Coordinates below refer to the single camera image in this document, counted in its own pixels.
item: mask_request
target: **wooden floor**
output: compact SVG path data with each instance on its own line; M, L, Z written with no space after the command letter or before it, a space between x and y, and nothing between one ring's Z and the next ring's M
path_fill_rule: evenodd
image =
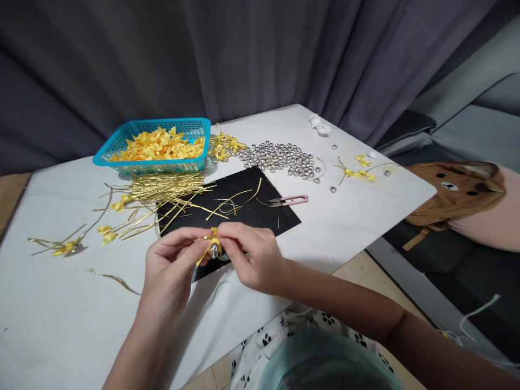
M3 233L9 226L9 220L29 178L29 173L14 174L0 178L0 237L3 237ZM415 305L402 293L366 252L363 251L355 256L334 275L377 291L426 321ZM380 349L384 352L386 359L392 365L396 375L401 379L407 389L424 389L417 379L415 379L390 352L381 346ZM228 356L224 356L212 367L194 378L186 385L185 389L223 390L229 388L230 380L231 367L229 365Z

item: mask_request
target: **white table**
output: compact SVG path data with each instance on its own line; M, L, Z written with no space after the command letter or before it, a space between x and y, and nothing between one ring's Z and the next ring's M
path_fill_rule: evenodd
M270 140L291 142L327 165L321 184L266 172L283 196L306 194L309 202L293 206L302 223L278 237L289 258L332 273L428 200L435 188L395 166L371 171L369 183L345 179L337 157L362 169L354 156L372 151L332 127L324 138L310 129L311 112L293 105L222 124L225 133L248 145ZM390 162L381 154L373 165ZM216 180L244 169L237 158L218 164L207 178ZM96 231L84 240L88 249L72 257L31 257L38 245L28 237L61 240L81 224L92 224L103 208L103 183L124 183L118 173L92 159L71 161L34 174L0 248L0 387L15 389L101 388L134 319L139 297L107 278L85 272L94 268L123 278L140 291L144 256L155 240L152 229L101 247ZM129 216L107 212L100 225L116 226ZM222 218L212 217L215 225ZM290 302L242 286L231 265L193 285L175 339L175 352L161 371L163 387L177 389L210 367L266 324Z

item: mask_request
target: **thread snips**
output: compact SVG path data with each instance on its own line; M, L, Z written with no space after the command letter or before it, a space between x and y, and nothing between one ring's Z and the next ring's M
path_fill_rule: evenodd
M269 202L272 203L269 207L281 207L281 206L292 206L300 203L306 203L309 201L309 197L307 195L297 195L293 197L286 198L276 198L271 199Z

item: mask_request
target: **left hand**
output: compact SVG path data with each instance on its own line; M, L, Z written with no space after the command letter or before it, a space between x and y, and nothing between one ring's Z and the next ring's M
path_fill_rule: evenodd
M212 234L209 229L181 227L150 246L136 324L159 330L179 318L190 296L194 266L210 245L202 238Z

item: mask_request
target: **black paper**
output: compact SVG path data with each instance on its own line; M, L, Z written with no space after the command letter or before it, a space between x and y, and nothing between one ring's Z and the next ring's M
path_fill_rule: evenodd
M285 172L278 172L277 174L287 175ZM281 198L282 196L278 190L271 185L267 177L258 167L248 168L215 181L213 184L217 185L216 187L212 188L211 191L196 195L192 202L213 211L223 202L223 200L213 200L214 198L226 200L239 192L252 190L233 198L235 205L237 207L241 206L255 194L260 178L262 178L262 184L257 196L250 200L242 209L237 211L237 216L234 216L232 213L224 214L229 217L229 220L227 220L213 215L206 221L206 218L209 215L207 211L197 207L191 207L186 210L186 214L191 214L190 216L174 219L162 235L164 236L168 232L183 226L196 226L198 228L210 229L214 226L218 227L222 222L242 222L255 228L269 228L273 231L275 236L279 236L283 232L286 232L301 223L298 216L296 216L294 211L291 209L291 206L267 207L259 202L260 200L263 203L269 204L271 199ZM287 176L287 180L295 180L295 178ZM171 209L171 207L171 204L164 205L159 209L159 214L164 215ZM225 206L222 206L222 209L224 211L230 210L231 205L226 203ZM169 221L170 219L168 217L164 218L160 222L161 229ZM228 263L230 263L229 260L222 261L215 259L209 261L206 266L196 268L192 282L202 279L204 276L209 275Z

